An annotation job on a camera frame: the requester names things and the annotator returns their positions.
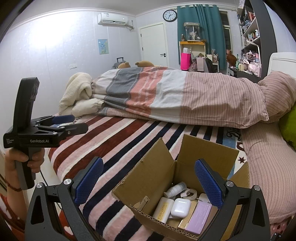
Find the cable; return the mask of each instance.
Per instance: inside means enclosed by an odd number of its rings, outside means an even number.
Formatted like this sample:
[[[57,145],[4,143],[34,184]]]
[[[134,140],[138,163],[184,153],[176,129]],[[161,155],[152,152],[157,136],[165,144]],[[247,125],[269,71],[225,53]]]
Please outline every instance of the cable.
[[[47,181],[45,180],[45,178],[44,178],[43,173],[42,173],[41,170],[40,170],[40,174],[41,174],[41,176],[42,176],[42,178],[43,178],[43,180],[44,180],[46,186],[48,186]]]
[[[42,171],[41,171],[41,170],[40,170],[40,174],[41,174],[41,176],[42,176],[42,178],[43,178],[43,180],[44,180],[44,182],[45,182],[46,186],[48,186],[48,184],[47,184],[47,181],[45,180],[45,178],[44,178],[44,176],[43,176],[43,174],[42,174]]]

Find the tape roll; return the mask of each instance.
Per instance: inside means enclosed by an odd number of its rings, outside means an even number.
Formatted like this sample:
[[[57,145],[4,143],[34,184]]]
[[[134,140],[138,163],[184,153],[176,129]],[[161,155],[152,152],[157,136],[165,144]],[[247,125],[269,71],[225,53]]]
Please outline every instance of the tape roll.
[[[193,201],[197,198],[197,191],[195,189],[188,189],[186,188],[182,193],[181,193],[181,198],[188,199],[190,201]]]

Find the toy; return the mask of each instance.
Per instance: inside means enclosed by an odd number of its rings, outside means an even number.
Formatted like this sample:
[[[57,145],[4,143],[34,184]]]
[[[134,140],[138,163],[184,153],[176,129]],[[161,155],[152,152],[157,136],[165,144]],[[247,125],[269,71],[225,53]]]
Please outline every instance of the toy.
[[[131,66],[130,66],[129,62],[125,62],[125,63],[120,64],[117,68],[118,69],[125,69],[125,68],[130,68],[130,67]]]
[[[138,66],[138,67],[140,67],[140,68],[154,67],[154,64],[152,64],[149,61],[136,62],[135,65]]]
[[[190,34],[190,36],[191,36],[192,40],[195,40],[195,35],[196,35],[196,32],[191,32],[191,33],[189,33],[189,34]]]
[[[237,58],[233,54],[226,55],[226,61],[229,63],[229,67],[235,67]]]

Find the bottle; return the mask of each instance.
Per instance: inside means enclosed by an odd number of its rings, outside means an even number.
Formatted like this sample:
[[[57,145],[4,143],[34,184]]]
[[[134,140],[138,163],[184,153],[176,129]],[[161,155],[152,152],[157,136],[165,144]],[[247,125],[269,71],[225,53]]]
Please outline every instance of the bottle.
[[[163,223],[166,223],[168,220],[168,217],[170,215],[170,212],[172,210],[173,205],[174,205],[174,200],[162,197],[159,200],[159,203],[158,203],[152,217],[154,217],[155,219],[157,219]]]
[[[179,194],[180,192],[184,191],[186,188],[186,183],[185,182],[180,182],[177,185],[171,187],[169,190],[167,190],[166,192],[163,193],[163,195],[166,198],[170,198],[173,196],[176,196],[177,194]]]
[[[259,31],[258,31],[258,29],[255,30],[255,34],[256,34],[256,38],[258,38],[259,37]]]
[[[235,63],[235,68],[239,69],[239,55],[237,54],[237,61]]]

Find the hand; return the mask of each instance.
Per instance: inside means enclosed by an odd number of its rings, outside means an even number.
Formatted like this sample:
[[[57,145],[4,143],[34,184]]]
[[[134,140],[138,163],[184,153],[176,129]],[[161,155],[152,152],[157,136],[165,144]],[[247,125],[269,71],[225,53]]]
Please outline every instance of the hand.
[[[23,152],[17,149],[10,149],[5,153],[5,176],[17,177],[17,171],[15,169],[15,160],[20,162],[28,161],[28,167],[31,168],[33,173],[40,172],[40,166],[44,162],[44,148],[41,151],[35,153],[32,157],[32,160],[29,160],[29,157]]]

